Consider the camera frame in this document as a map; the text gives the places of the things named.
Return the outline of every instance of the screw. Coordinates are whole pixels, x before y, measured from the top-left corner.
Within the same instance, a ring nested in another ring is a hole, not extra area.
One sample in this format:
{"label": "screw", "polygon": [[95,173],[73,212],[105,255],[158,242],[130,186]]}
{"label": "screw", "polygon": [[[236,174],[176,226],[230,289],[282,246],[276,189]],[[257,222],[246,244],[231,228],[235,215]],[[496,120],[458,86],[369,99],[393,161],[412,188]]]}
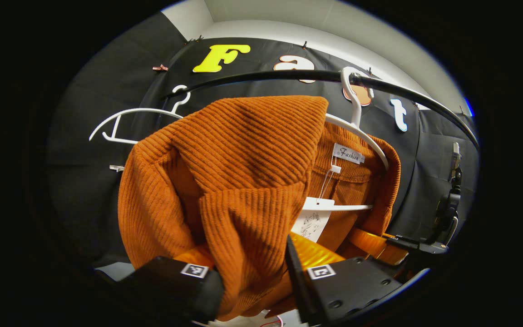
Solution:
{"label": "screw", "polygon": [[339,300],[332,301],[332,302],[328,303],[328,306],[331,309],[338,308],[338,307],[342,306],[342,301],[339,301]]}

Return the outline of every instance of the orange ribbed sweater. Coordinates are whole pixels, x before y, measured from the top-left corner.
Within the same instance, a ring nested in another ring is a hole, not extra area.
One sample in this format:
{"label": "orange ribbed sweater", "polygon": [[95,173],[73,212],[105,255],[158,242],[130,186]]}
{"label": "orange ribbed sweater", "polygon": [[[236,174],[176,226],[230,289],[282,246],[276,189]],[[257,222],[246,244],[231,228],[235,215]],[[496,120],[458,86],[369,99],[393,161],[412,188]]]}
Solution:
{"label": "orange ribbed sweater", "polygon": [[366,142],[325,123],[327,107],[326,99],[303,95],[221,99],[137,143],[118,194],[133,266],[207,243],[225,288],[218,319],[270,308],[288,295],[286,238],[305,198],[318,196],[334,143],[365,162],[338,159],[341,173],[324,197],[374,207],[332,213],[318,244],[336,251],[352,226],[381,235],[399,187],[399,158],[373,137],[389,160],[385,172]]}

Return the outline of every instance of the ribbed knit fabric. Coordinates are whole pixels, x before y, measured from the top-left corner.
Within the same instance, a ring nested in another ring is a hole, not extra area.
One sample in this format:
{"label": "ribbed knit fabric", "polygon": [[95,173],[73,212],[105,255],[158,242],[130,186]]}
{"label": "ribbed knit fabric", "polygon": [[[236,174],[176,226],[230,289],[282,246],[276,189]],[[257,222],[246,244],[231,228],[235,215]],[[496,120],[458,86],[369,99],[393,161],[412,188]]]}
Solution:
{"label": "ribbed knit fabric", "polygon": [[225,288],[218,319],[269,307],[264,296],[286,276],[288,232],[305,198],[317,197],[333,142],[366,160],[339,160],[342,172],[326,197],[375,207],[333,213],[318,243],[336,250],[357,220],[363,230],[382,234],[398,189],[398,157],[373,138],[390,162],[385,172],[364,141],[325,124],[327,106],[322,97],[301,95],[222,99],[137,143],[118,194],[120,232],[133,266],[206,243]]}

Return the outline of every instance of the orange cloth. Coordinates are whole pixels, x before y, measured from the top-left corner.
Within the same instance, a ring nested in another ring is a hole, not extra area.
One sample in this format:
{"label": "orange cloth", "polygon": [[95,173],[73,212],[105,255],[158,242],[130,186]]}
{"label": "orange cloth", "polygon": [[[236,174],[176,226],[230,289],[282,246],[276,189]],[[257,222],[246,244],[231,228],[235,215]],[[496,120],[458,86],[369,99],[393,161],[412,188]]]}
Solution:
{"label": "orange cloth", "polygon": [[286,238],[307,196],[317,197],[334,142],[365,156],[342,167],[324,197],[373,204],[332,213],[318,244],[335,251],[353,226],[382,235],[399,187],[399,158],[325,123],[328,102],[303,95],[221,99],[133,147],[120,182],[118,222],[135,268],[207,243],[225,292],[218,319],[269,308],[283,298]]}

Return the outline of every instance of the tag string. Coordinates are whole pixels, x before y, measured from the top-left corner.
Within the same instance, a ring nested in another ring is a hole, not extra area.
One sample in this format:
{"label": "tag string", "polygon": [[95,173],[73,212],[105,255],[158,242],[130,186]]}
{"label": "tag string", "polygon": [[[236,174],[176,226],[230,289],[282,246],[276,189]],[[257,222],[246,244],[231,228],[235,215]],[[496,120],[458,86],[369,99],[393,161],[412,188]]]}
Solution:
{"label": "tag string", "polygon": [[[332,167],[332,165],[336,165],[336,157],[334,157],[334,155],[330,157],[330,167]],[[326,188],[328,187],[328,184],[330,184],[330,180],[332,179],[333,175],[334,172],[332,170],[328,170],[328,172],[326,172],[326,176],[324,176],[324,181],[322,182],[322,188],[320,189],[320,195],[318,195],[318,199],[316,199],[316,204],[320,204],[318,200],[321,199],[326,192]]]}

